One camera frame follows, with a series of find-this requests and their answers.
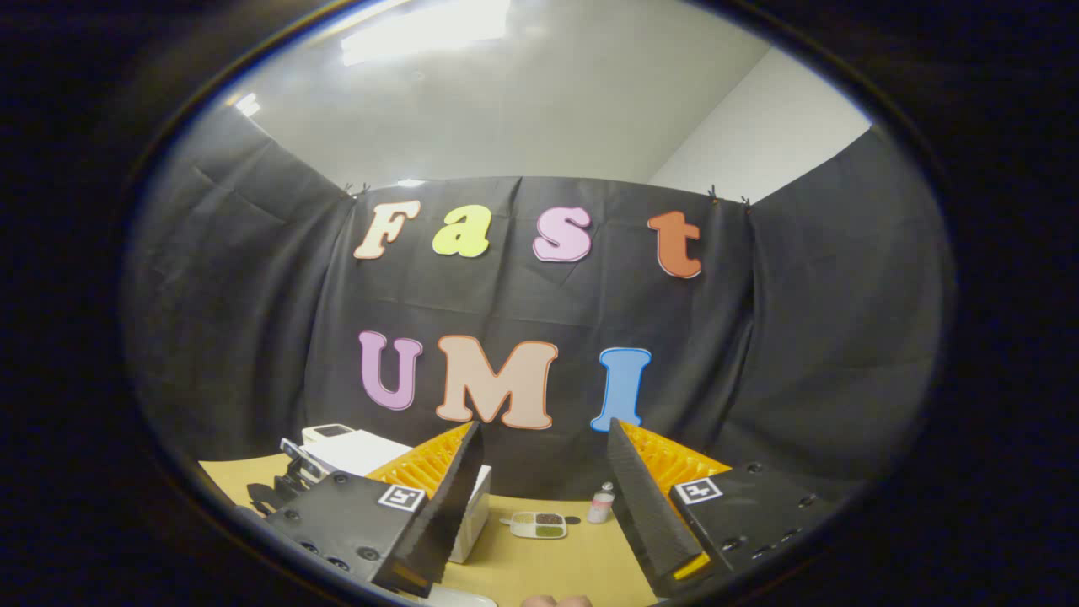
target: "small bottle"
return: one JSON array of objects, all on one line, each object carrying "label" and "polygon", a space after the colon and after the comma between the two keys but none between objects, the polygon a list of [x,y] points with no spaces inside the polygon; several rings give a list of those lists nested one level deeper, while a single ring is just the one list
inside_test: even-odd
[{"label": "small bottle", "polygon": [[588,509],[589,523],[602,523],[611,513],[611,502],[614,501],[614,484],[603,483],[603,488],[592,496],[592,507]]}]

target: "hand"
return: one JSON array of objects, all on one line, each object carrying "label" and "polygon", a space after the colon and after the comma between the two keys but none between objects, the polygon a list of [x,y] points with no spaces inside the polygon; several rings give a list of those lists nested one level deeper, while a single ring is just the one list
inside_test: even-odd
[{"label": "hand", "polygon": [[530,596],[521,603],[521,607],[592,607],[592,602],[587,596],[566,596],[562,601],[555,603],[555,598],[549,594]]}]

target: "blue letter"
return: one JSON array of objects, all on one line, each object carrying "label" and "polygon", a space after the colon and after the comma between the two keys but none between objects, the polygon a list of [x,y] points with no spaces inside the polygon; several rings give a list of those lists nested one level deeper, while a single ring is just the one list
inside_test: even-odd
[{"label": "blue letter", "polygon": [[651,362],[652,354],[640,348],[607,348],[600,353],[600,364],[607,369],[607,386],[603,411],[592,420],[592,430],[609,432],[612,419],[641,425],[641,418],[637,417],[637,395],[641,374]]}]

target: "white ceiling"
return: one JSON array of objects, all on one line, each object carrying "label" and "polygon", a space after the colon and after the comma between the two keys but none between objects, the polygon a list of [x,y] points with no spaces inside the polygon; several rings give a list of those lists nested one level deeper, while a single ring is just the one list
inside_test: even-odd
[{"label": "white ceiling", "polygon": [[343,65],[342,38],[418,5],[260,67],[236,88],[256,93],[251,119],[356,189],[493,175],[646,182],[768,50],[677,0],[511,0],[502,40]]}]

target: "black fabric curtain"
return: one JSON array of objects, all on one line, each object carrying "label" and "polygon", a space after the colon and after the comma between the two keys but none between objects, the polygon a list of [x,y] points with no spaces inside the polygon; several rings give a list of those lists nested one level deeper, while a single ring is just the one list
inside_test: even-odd
[{"label": "black fabric curtain", "polygon": [[[353,250],[375,205],[421,201],[377,259]],[[439,254],[453,208],[491,210],[489,248]],[[330,423],[418,444],[456,425],[436,415],[447,356],[475,337],[497,373],[514,348],[558,348],[549,428],[482,425],[492,491],[585,499],[610,479],[600,415],[610,348],[647,350],[642,425],[737,464],[868,479],[916,427],[939,351],[945,289],[935,210],[913,167],[868,133],[747,207],[692,192],[557,177],[428,181],[351,196],[238,112],[182,141],[135,222],[123,316],[132,376],[163,440],[197,459],[276,453]],[[591,249],[537,259],[541,212],[584,208]],[[657,262],[650,218],[700,229],[692,278]],[[360,332],[385,337],[381,381],[398,388],[397,340],[423,347],[415,397],[382,406],[360,378]]]}]

